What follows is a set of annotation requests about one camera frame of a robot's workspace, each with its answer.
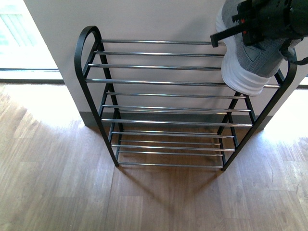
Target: shoe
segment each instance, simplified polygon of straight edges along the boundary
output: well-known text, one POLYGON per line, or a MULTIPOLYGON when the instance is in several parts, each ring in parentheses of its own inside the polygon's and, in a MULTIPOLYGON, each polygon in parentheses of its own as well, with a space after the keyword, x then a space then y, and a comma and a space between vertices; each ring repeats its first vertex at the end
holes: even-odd
MULTIPOLYGON (((237 5, 241 2, 226 0, 216 18, 217 32, 238 25, 231 17, 238 14, 237 5)), ((244 95, 259 95, 283 61, 279 49, 286 39, 265 38, 263 42, 245 46, 240 33, 223 41, 227 46, 221 67, 224 82, 244 95)))

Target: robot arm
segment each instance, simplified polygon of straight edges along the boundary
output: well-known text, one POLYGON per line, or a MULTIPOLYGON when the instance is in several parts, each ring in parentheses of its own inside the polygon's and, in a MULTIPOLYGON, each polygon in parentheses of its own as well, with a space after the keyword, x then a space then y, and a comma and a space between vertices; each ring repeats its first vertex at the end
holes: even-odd
MULTIPOLYGON (((238 33, 242 33, 246 46, 262 42, 264 38, 286 38, 289 43, 308 36, 307 0, 246 0, 238 4, 237 11, 230 20, 238 25, 212 35, 213 47, 218 46, 219 40, 238 33)), ((282 47, 282 54, 289 59, 287 43, 282 47)), ((296 64, 308 64, 308 58, 296 64)))

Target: chrome bar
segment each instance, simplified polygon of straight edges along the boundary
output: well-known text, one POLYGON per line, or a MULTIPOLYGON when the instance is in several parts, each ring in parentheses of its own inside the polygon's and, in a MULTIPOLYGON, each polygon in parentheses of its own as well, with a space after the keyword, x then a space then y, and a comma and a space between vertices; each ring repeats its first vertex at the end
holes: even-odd
POLYGON ((113 131, 117 135, 146 135, 146 136, 176 136, 176 137, 204 137, 204 138, 233 138, 233 136, 218 135, 216 133, 198 133, 198 132, 164 132, 164 131, 113 131))
POLYGON ((181 44, 181 45, 208 45, 212 46, 211 42, 203 41, 161 41, 161 40, 124 40, 124 39, 102 39, 105 43, 151 43, 151 44, 181 44))
POLYGON ((122 151, 122 150, 119 150, 119 153, 159 154, 159 155, 222 156, 222 154, 199 154, 199 153, 162 153, 162 152, 137 152, 137 151, 122 151))
POLYGON ((87 83, 114 83, 114 84, 151 84, 151 85, 176 85, 176 86, 201 86, 201 87, 226 87, 225 83, 200 83, 200 82, 167 82, 167 81, 142 81, 118 79, 86 79, 87 83))
POLYGON ((121 93, 107 92, 107 95, 118 96, 159 96, 159 97, 182 97, 182 98, 207 98, 207 99, 246 99, 246 96, 219 96, 219 95, 186 95, 186 94, 150 94, 150 93, 121 93))
POLYGON ((266 84, 266 85, 264 85, 264 88, 279 89, 280 85, 278 85, 278 84, 266 84))
POLYGON ((191 144, 191 145, 220 145, 220 143, 199 143, 199 142, 167 142, 167 141, 129 141, 120 140, 121 142, 134 142, 134 143, 170 143, 170 144, 191 144))
POLYGON ((145 66, 127 64, 88 64, 90 67, 100 68, 128 68, 128 69, 164 69, 164 70, 191 70, 191 71, 221 71, 220 67, 205 66, 145 66))
POLYGON ((154 52, 114 52, 95 51, 98 55, 143 55, 143 56, 176 56, 176 57, 201 57, 201 58, 223 58, 224 54, 193 54, 193 53, 154 53, 154 52))
POLYGON ((170 147, 170 146, 139 146, 139 145, 126 145, 126 144, 112 144, 113 147, 120 148, 149 148, 149 149, 175 149, 175 150, 199 150, 210 152, 234 152, 235 149, 221 149, 221 148, 188 148, 188 147, 170 147))
POLYGON ((145 107, 145 106, 121 106, 121 105, 106 105, 106 108, 118 109, 149 109, 149 110, 176 110, 176 111, 206 111, 206 112, 250 112, 249 109, 223 109, 223 108, 189 108, 189 107, 145 107))
POLYGON ((143 164, 133 162, 119 162, 120 165, 141 165, 141 166, 162 166, 162 167, 204 167, 204 168, 223 168, 223 166, 207 166, 207 165, 170 165, 170 164, 143 164))
POLYGON ((102 119, 102 121, 112 122, 112 123, 131 123, 131 124, 175 124, 175 125, 244 127, 244 128, 252 127, 251 124, 230 124, 230 123, 210 123, 210 122, 154 121, 154 120, 134 120, 134 119, 102 119))
POLYGON ((224 112, 194 112, 194 111, 168 111, 168 110, 135 110, 135 109, 120 109, 120 112, 134 113, 165 113, 165 114, 181 114, 181 115, 226 115, 224 112))

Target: window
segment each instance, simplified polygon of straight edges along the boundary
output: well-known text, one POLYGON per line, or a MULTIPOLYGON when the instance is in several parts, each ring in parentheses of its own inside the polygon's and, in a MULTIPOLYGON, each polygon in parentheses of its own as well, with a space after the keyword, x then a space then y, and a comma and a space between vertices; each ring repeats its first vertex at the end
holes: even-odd
POLYGON ((23 0, 0 0, 0 68, 57 69, 23 0))

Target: white shoe sole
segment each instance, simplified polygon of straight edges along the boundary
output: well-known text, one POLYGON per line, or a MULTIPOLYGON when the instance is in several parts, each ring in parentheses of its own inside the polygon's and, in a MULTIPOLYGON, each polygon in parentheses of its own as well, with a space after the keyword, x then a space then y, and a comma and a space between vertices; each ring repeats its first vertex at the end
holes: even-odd
MULTIPOLYGON (((223 23, 221 13, 222 8, 216 17, 217 32, 227 29, 223 23)), ((264 85, 267 84, 270 79, 260 77, 242 68, 237 59, 234 36, 228 37, 223 41, 227 46, 227 52, 223 58, 221 66, 222 79, 230 88, 244 95, 259 95, 262 92, 264 85)))

